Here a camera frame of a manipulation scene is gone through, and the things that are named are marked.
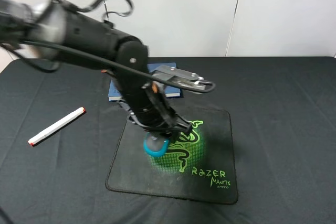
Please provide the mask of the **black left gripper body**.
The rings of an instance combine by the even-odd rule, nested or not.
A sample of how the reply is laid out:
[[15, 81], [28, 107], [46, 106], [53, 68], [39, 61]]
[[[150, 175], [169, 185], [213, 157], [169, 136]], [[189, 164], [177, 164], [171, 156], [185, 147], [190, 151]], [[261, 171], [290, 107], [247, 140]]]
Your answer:
[[[132, 70], [148, 73], [148, 48], [138, 41], [121, 44], [114, 61]], [[164, 90], [154, 81], [132, 73], [113, 69], [114, 84], [129, 107], [132, 120], [147, 132], [190, 134], [191, 123], [179, 116], [168, 104]]]

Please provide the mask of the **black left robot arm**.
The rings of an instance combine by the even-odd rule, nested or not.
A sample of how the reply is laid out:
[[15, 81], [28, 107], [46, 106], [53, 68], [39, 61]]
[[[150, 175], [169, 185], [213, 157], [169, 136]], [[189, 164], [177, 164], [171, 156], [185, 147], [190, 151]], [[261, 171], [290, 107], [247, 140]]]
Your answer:
[[66, 0], [48, 0], [38, 7], [1, 0], [1, 47], [17, 53], [21, 45], [30, 46], [51, 63], [51, 71], [61, 63], [102, 70], [121, 93], [120, 103], [133, 123], [152, 134], [189, 134], [191, 123], [165, 97], [170, 81], [148, 70], [147, 46], [113, 23], [87, 16], [103, 1], [80, 8]]

